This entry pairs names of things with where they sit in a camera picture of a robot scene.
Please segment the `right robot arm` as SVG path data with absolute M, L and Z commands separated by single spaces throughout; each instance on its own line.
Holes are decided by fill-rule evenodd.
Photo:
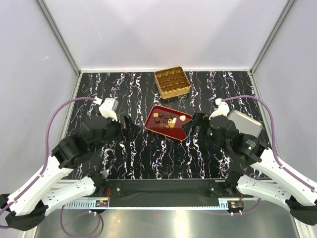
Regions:
M 241 172 L 233 171 L 225 181 L 229 196 L 251 195 L 285 208 L 300 222 L 317 223 L 317 183 L 279 159 L 276 153 L 257 137 L 241 133 L 226 116 L 196 113 L 183 129 L 191 134 L 199 127 L 198 138 L 212 141 L 225 149 L 232 159 L 264 173 L 275 184 L 267 184 Z

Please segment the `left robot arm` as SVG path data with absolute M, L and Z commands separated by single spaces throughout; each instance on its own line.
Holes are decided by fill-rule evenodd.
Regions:
M 106 193 L 105 177 L 100 172 L 83 177 L 78 182 L 55 192 L 50 189 L 64 176 L 88 161 L 106 144 L 132 141 L 140 128 L 125 116 L 125 128 L 111 118 L 93 116 L 81 123 L 52 150 L 44 164 L 20 189 L 0 196 L 0 207 L 7 211 L 7 228 L 28 231 L 39 225 L 46 216 L 61 206 L 85 196 Z

